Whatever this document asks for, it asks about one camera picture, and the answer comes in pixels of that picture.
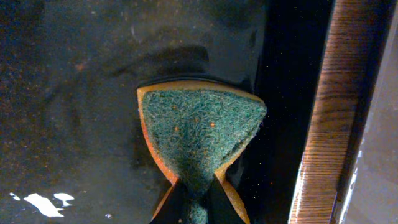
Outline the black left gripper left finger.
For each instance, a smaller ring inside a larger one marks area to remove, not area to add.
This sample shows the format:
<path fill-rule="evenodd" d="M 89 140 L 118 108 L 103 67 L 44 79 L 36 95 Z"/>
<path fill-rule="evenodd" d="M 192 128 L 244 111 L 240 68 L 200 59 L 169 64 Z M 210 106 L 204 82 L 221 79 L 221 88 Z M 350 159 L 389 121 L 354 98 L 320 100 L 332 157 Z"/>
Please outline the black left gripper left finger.
<path fill-rule="evenodd" d="M 160 201 L 150 224 L 178 224 L 182 219 L 188 191 L 178 179 Z"/>

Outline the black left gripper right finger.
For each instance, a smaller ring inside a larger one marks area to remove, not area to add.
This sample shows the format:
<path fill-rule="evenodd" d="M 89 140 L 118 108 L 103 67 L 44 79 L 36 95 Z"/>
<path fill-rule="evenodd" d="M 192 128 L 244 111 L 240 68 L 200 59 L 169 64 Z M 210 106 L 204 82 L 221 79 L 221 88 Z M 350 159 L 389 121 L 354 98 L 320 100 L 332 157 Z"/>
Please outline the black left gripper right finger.
<path fill-rule="evenodd" d="M 209 224 L 244 224 L 215 174 L 206 193 L 206 206 Z"/>

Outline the green and yellow sponge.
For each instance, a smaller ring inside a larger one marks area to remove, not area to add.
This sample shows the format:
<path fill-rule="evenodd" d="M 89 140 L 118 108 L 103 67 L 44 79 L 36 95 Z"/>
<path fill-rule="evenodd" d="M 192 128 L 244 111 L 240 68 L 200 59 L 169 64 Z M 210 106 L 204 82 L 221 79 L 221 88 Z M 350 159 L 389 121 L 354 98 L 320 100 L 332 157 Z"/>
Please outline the green and yellow sponge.
<path fill-rule="evenodd" d="M 137 89 L 150 154 L 188 196 L 180 223 L 208 223 L 206 193 L 215 174 L 244 224 L 246 208 L 226 171 L 258 132 L 267 108 L 257 96 L 219 83 L 182 80 Z"/>

